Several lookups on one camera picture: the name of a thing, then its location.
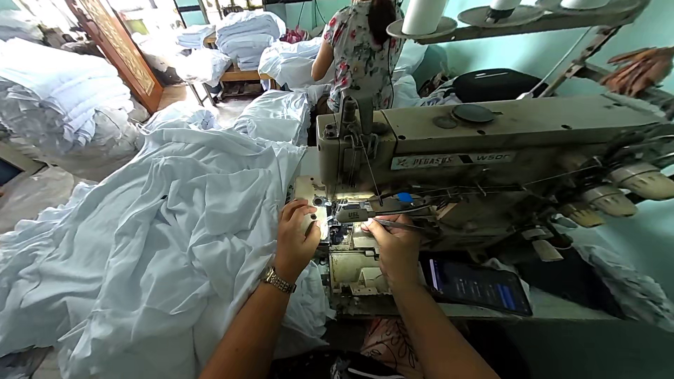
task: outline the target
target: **wooden door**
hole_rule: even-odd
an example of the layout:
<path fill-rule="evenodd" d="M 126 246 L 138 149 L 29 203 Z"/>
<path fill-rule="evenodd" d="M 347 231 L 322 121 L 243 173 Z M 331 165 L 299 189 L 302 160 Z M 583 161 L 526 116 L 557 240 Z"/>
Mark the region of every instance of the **wooden door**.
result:
<path fill-rule="evenodd" d="M 119 76 L 148 112 L 159 106 L 164 88 L 117 19 L 107 0 L 66 0 L 82 28 L 117 68 Z"/>

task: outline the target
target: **metal watch strap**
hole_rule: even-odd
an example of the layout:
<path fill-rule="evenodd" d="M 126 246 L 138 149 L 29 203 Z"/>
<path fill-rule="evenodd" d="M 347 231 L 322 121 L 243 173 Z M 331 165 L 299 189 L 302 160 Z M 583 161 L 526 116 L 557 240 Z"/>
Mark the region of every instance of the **metal watch strap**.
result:
<path fill-rule="evenodd" d="M 285 293 L 294 293 L 297 285 L 284 281 L 276 274 L 276 268 L 271 266 L 263 271 L 262 281 L 269 283 Z"/>

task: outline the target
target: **dark hair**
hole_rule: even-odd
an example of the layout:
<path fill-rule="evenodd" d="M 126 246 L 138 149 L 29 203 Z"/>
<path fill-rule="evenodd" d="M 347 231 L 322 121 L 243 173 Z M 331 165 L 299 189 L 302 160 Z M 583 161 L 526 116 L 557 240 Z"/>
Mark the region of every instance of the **dark hair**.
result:
<path fill-rule="evenodd" d="M 386 28 L 396 21 L 396 6 L 392 0 L 372 0 L 367 14 L 367 23 L 370 25 L 370 33 L 380 45 L 384 45 L 390 36 Z"/>

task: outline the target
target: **tiled floor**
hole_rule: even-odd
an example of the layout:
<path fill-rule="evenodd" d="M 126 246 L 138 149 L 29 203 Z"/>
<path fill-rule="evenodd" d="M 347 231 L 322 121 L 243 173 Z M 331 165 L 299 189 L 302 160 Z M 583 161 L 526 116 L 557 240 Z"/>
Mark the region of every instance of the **tiled floor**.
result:
<path fill-rule="evenodd" d="M 202 97 L 206 96 L 203 86 L 195 86 L 199 95 Z M 218 118 L 218 123 L 222 127 L 228 127 L 232 124 L 234 119 L 236 119 L 243 109 L 255 99 L 255 96 L 238 96 L 235 98 L 228 98 L 222 103 L 218 103 L 213 107 L 208 99 L 204 101 L 204 107 L 211 110 Z M 164 88 L 164 94 L 162 99 L 159 102 L 159 109 L 166 108 L 167 106 L 178 102 L 178 101 L 190 101 L 197 104 L 197 99 L 194 97 L 194 93 L 187 86 L 169 86 Z"/>

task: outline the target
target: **industrial sewing machine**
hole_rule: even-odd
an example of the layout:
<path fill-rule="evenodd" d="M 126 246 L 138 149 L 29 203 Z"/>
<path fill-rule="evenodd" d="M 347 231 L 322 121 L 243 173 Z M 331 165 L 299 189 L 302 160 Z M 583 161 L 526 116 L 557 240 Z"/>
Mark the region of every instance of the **industrial sewing machine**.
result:
<path fill-rule="evenodd" d="M 369 104 L 347 93 L 341 113 L 317 118 L 320 176 L 295 183 L 318 207 L 305 225 L 321 226 L 333 293 L 387 293 L 377 244 L 360 228 L 375 215 L 406 213 L 425 251 L 484 251 L 519 233 L 552 261 L 561 256 L 546 239 L 560 214 L 595 227 L 637 212 L 627 190 L 674 197 L 660 172 L 673 162 L 674 126 L 612 98 Z"/>

